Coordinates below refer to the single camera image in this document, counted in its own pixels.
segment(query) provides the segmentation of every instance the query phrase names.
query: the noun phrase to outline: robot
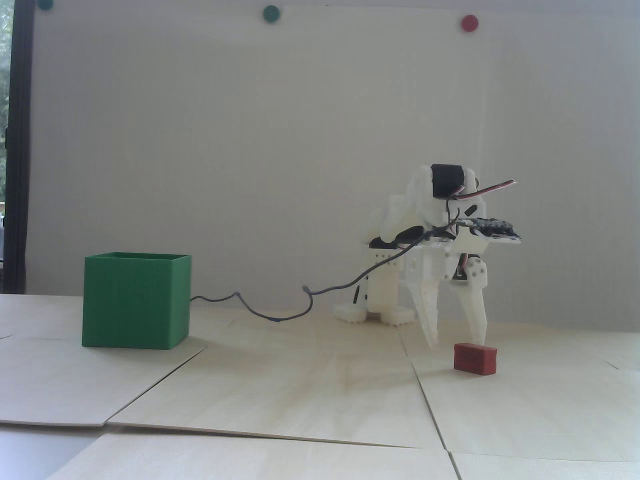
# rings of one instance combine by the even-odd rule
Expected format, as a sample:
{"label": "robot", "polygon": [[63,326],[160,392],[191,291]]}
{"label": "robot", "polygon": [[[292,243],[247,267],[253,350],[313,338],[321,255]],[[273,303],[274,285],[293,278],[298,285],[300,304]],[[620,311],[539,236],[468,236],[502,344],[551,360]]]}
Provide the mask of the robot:
{"label": "robot", "polygon": [[461,301],[472,341],[484,344],[482,290],[487,285],[487,268],[480,254],[490,243],[519,243],[520,237],[510,223],[486,219],[482,195],[515,182],[478,190],[476,175],[469,168],[421,167],[405,194],[390,196],[386,209],[371,216],[362,238],[365,265],[382,265],[358,283],[353,303],[334,307],[334,316],[361,323],[369,314],[379,314],[383,323],[396,326],[414,321],[414,310],[397,304],[404,273],[425,338],[433,348],[438,344],[438,289],[440,282],[447,281]]}

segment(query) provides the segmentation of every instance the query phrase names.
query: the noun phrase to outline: green cube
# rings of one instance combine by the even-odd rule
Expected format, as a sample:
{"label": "green cube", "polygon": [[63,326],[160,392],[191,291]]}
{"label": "green cube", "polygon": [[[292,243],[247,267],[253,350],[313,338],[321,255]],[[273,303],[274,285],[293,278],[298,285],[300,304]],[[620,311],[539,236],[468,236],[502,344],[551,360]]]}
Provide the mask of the green cube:
{"label": "green cube", "polygon": [[87,257],[82,345],[171,349],[189,335],[190,296],[190,255]]}

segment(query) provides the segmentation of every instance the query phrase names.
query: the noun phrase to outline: green magnet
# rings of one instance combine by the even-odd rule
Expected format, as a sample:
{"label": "green magnet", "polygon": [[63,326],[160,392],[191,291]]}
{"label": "green magnet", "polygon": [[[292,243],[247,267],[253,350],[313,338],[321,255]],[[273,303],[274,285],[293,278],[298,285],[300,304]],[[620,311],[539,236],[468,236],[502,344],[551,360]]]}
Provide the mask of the green magnet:
{"label": "green magnet", "polygon": [[280,18],[280,9],[275,5],[269,5],[262,11],[262,16],[268,23],[274,23]]}
{"label": "green magnet", "polygon": [[53,0],[38,0],[38,8],[41,10],[51,10],[53,8]]}

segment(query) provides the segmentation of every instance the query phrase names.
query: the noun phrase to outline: white wall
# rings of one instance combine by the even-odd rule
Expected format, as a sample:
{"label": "white wall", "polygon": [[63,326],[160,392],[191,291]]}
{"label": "white wall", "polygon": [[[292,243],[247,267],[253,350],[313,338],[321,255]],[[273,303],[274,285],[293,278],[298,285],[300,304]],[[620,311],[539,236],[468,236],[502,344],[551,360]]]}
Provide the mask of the white wall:
{"label": "white wall", "polygon": [[303,308],[416,167],[463,163],[521,182],[486,198],[525,239],[486,255],[491,318],[640,329],[636,21],[210,4],[38,12],[29,292],[81,293],[85,255],[186,252],[194,294]]}

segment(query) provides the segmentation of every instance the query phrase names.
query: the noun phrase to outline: red block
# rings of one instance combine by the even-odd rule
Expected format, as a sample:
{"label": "red block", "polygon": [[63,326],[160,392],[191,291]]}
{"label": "red block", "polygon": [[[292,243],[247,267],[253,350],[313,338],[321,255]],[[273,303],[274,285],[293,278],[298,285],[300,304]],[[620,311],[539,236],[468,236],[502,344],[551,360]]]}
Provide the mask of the red block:
{"label": "red block", "polygon": [[478,375],[491,375],[495,373],[497,355],[497,348],[473,343],[456,343],[453,346],[453,367]]}

